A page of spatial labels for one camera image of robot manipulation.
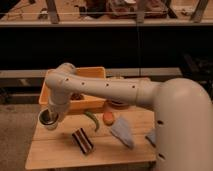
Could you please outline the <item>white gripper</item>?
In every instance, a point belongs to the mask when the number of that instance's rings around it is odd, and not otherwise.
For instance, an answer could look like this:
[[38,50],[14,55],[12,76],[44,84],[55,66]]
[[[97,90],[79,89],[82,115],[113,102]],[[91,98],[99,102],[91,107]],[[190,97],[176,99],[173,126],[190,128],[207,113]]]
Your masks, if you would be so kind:
[[69,107],[70,107],[69,104],[63,104],[63,105],[49,104],[48,110],[52,114],[58,116],[58,119],[57,119],[58,122],[62,122],[69,111]]

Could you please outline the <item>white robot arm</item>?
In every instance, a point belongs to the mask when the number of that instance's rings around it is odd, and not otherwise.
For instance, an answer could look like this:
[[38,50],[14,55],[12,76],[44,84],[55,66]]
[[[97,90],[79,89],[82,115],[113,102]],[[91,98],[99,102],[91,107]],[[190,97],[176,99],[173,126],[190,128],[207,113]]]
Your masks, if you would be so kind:
[[197,82],[89,78],[63,63],[45,76],[49,109],[63,118],[70,96],[82,93],[154,112],[157,171],[213,171],[213,102]]

